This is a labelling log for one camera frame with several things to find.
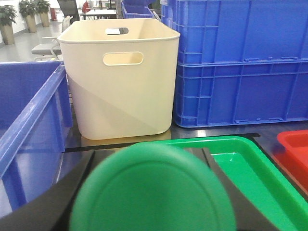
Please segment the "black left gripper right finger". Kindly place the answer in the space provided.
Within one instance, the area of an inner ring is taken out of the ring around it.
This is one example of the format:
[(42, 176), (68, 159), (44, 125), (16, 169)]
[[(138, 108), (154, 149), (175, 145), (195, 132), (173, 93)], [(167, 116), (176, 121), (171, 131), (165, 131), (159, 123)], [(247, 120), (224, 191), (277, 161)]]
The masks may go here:
[(238, 231), (277, 231), (278, 228), (263, 215), (238, 189), (214, 160), (208, 148), (185, 148), (198, 157), (218, 177), (226, 190), (235, 213)]

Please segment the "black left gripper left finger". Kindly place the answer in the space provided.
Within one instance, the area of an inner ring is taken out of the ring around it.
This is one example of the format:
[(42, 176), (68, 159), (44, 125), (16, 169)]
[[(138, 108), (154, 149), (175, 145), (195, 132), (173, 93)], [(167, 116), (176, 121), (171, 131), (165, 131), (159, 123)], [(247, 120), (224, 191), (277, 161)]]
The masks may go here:
[(81, 185), (111, 150), (85, 151), (80, 162), (41, 196), (0, 219), (2, 231), (67, 231)]

